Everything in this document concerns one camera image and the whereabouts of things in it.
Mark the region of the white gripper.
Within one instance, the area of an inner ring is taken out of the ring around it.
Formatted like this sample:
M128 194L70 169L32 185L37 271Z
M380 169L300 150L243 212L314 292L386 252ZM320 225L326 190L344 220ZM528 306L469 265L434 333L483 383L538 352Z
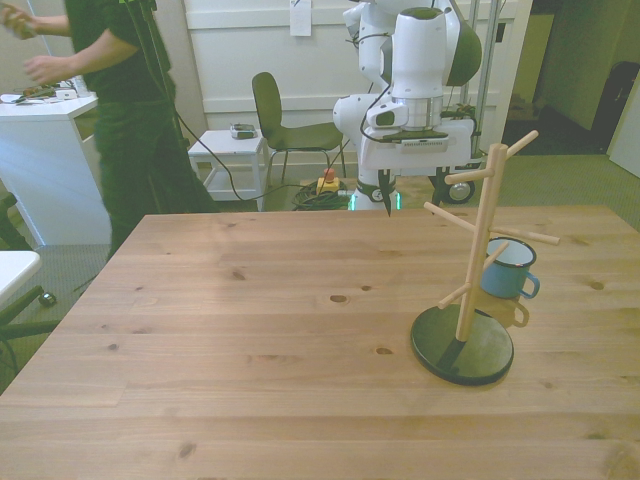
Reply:
M359 147L362 168L378 171L378 183L388 215L392 211L395 176L389 170L461 166L471 161L471 119L444 119L432 129L403 130L369 127Z

